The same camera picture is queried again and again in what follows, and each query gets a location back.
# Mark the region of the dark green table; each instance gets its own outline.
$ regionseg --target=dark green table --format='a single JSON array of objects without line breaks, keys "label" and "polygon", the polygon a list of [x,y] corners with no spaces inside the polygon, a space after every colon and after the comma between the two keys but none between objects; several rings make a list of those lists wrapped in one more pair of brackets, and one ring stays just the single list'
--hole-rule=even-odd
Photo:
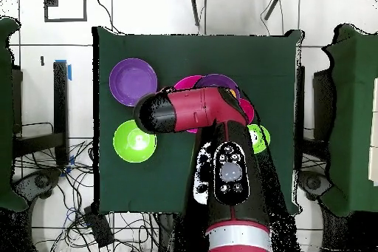
[{"label": "dark green table", "polygon": [[250,97],[271,135],[270,150],[290,213],[294,154],[294,101],[297,48],[301,31],[285,37],[114,35],[97,28],[100,113],[100,211],[182,212],[194,134],[159,134],[157,150],[143,163],[127,163],[113,149],[117,127],[133,109],[118,103],[109,74],[124,58],[147,61],[159,89],[189,75],[231,77]]}]

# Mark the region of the blue tape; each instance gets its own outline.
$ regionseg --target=blue tape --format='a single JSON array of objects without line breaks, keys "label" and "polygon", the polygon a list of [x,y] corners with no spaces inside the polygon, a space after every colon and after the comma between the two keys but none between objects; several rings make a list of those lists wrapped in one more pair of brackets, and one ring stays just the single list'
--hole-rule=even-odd
[{"label": "blue tape", "polygon": [[67,67],[67,75],[68,75],[68,79],[72,80],[71,64]]},{"label": "blue tape", "polygon": [[71,167],[67,166],[66,167],[66,171],[64,173],[61,174],[61,177],[65,177],[66,174],[65,173],[69,173],[71,171]]}]

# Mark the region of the green tablecloth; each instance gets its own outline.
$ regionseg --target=green tablecloth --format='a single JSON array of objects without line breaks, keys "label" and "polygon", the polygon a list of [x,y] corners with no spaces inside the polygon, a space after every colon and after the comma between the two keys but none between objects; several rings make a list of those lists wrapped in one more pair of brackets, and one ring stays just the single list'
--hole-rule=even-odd
[{"label": "green tablecloth", "polygon": [[232,78],[250,97],[271,135],[270,150],[290,213],[296,46],[301,31],[285,37],[114,35],[97,28],[100,98],[100,210],[182,212],[194,134],[159,134],[157,150],[143,163],[127,163],[113,149],[117,127],[133,109],[109,89],[112,68],[125,58],[141,58],[155,70],[158,88],[189,75],[218,73]]},{"label": "green tablecloth", "polygon": [[374,79],[378,78],[378,36],[350,25],[335,30],[329,52],[336,87],[336,117],[329,139],[329,177],[334,186],[321,198],[344,217],[353,211],[378,212],[378,187],[368,179]]}]

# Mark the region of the stacked plates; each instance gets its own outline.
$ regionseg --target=stacked plates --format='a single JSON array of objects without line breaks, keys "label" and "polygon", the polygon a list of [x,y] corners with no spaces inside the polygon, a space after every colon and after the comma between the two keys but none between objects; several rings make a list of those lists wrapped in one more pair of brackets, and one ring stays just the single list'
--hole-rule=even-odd
[{"label": "stacked plates", "polygon": [[[152,67],[138,58],[127,58],[110,73],[110,91],[125,106],[134,107],[138,100],[157,91],[157,76]],[[135,120],[120,124],[114,133],[116,153],[130,163],[146,161],[157,147],[157,136],[141,131]]]}]

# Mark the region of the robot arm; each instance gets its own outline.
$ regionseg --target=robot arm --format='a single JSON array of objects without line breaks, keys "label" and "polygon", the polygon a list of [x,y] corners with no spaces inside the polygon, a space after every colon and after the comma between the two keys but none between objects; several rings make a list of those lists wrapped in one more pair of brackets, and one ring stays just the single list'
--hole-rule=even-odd
[{"label": "robot arm", "polygon": [[140,129],[151,134],[211,128],[212,178],[207,182],[206,200],[209,252],[272,252],[247,116],[229,89],[148,95],[135,106],[134,119]]}]

